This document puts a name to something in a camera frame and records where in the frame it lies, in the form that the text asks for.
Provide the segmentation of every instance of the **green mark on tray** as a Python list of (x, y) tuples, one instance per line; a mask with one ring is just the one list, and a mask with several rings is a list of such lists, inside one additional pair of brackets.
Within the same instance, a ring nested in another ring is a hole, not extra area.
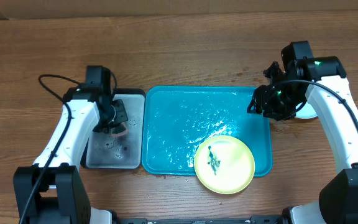
[(214, 156), (214, 154), (211, 151), (211, 146), (208, 146), (209, 149), (209, 158), (211, 159), (208, 162), (208, 165), (211, 165), (212, 170), (214, 171), (214, 174), (216, 175), (216, 171), (219, 168), (219, 166), (221, 165), (221, 161), (218, 160), (218, 158), (216, 158), (216, 156)]

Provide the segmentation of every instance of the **wooden tabletop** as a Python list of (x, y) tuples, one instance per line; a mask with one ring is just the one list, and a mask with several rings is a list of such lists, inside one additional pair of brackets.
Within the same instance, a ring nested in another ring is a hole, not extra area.
[[(341, 59), (358, 106), (358, 11), (0, 21), (0, 223), (17, 223), (12, 176), (41, 153), (61, 103), (37, 82), (43, 73), (85, 79), (87, 65), (115, 72), (119, 88), (156, 85), (259, 86), (262, 70), (291, 41), (315, 57)], [(69, 83), (47, 80), (60, 95)], [(136, 170), (80, 170), (96, 208), (119, 217), (224, 218), (279, 214), (318, 198), (335, 176), (318, 119), (270, 122), (272, 171), (234, 195), (196, 177)]]

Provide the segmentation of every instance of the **light yellow plate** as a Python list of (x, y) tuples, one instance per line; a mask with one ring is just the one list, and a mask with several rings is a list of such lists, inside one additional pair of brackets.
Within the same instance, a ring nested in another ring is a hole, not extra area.
[(251, 151), (231, 136), (215, 136), (203, 142), (197, 149), (194, 167), (201, 183), (220, 194), (243, 190), (255, 174)]

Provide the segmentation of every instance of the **teal tray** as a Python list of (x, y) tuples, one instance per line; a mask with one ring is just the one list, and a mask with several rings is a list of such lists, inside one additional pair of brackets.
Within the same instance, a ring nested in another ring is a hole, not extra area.
[(196, 175), (194, 155), (206, 139), (229, 135), (255, 158), (255, 176), (273, 167), (269, 120), (248, 114), (254, 87), (156, 86), (146, 96), (142, 165), (151, 174)]

